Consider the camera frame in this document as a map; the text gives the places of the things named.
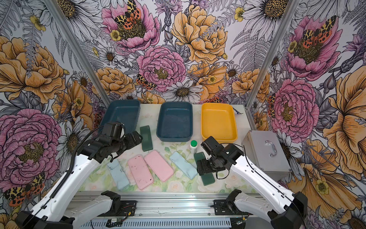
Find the dark green case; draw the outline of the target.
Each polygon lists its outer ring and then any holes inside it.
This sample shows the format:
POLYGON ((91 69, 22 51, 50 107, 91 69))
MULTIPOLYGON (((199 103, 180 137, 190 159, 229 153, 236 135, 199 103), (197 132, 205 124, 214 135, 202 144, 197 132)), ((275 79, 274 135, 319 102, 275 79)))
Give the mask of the dark green case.
POLYGON ((142 151, 147 152, 153 150, 153 141, 151 136, 151 130, 149 126, 140 127, 140 134, 142 136, 142 151))
POLYGON ((197 172, 201 177, 204 186, 211 185, 215 183, 215 179, 212 173, 210 173, 208 160, 203 152, 195 153, 194 160, 197 166, 197 172))

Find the dark teal tray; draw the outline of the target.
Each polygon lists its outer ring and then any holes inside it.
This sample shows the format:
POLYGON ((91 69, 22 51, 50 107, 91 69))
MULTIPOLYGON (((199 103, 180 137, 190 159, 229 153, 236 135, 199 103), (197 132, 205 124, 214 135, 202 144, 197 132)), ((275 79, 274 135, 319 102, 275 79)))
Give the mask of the dark teal tray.
POLYGON ((125 125, 126 133, 136 130, 141 103, 138 100, 115 100, 110 103, 100 123, 120 122, 125 125))
POLYGON ((188 102, 161 105, 156 130, 163 142, 188 142, 193 135, 193 106, 188 102))

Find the yellow plastic tray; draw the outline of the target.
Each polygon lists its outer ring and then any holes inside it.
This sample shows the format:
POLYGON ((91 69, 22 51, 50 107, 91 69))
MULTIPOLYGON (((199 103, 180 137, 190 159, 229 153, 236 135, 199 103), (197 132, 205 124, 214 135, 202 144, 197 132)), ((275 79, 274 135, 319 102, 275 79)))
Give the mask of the yellow plastic tray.
POLYGON ((238 139, 234 109, 231 105, 204 103, 201 109, 201 136, 212 136, 219 143, 233 143, 238 139))

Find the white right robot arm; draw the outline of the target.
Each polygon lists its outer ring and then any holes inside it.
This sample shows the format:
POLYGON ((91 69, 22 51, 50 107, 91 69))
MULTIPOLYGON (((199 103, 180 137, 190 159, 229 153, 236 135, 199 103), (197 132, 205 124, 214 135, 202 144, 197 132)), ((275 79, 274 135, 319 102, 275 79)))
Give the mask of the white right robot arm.
POLYGON ((234 172, 261 195, 261 198, 254 198, 236 189, 226 198, 228 211, 255 215, 270 222, 274 229, 306 226, 307 197, 301 192, 293 193, 270 178, 249 159, 245 146, 219 143, 210 136, 201 143, 201 147, 210 157, 197 161, 199 175, 225 170, 234 172))

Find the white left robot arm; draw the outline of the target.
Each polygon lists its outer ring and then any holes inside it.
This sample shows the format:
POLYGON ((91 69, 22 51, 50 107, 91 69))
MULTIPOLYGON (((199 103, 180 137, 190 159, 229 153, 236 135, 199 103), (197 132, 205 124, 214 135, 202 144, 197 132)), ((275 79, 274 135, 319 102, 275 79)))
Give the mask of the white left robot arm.
POLYGON ((30 211, 21 211, 15 219, 21 229, 77 229, 95 217, 117 215, 122 210, 121 196, 104 191, 96 199, 67 211, 71 200, 89 175, 106 159, 117 157, 139 144, 143 137, 133 131, 127 133, 120 122, 110 122, 98 128, 74 149, 69 168, 51 191, 30 211))

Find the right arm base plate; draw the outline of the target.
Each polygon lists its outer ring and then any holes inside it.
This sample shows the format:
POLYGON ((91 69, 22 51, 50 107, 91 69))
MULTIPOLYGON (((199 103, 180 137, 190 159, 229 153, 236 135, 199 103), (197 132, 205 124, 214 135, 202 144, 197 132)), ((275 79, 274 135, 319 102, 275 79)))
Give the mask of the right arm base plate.
POLYGON ((216 216, 235 215, 238 213, 238 210, 235 208, 235 206, 228 205, 225 199, 215 199, 213 202, 213 205, 210 207, 214 209, 214 214, 216 216))

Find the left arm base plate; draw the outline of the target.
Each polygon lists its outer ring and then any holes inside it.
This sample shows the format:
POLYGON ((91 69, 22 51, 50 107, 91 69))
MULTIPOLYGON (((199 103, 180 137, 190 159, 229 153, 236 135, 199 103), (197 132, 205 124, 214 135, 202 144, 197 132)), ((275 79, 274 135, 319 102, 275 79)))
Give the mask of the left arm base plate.
POLYGON ((132 217, 135 215, 136 207, 136 200, 121 200, 120 207, 117 210, 110 210, 107 213, 101 214, 100 217, 132 217))

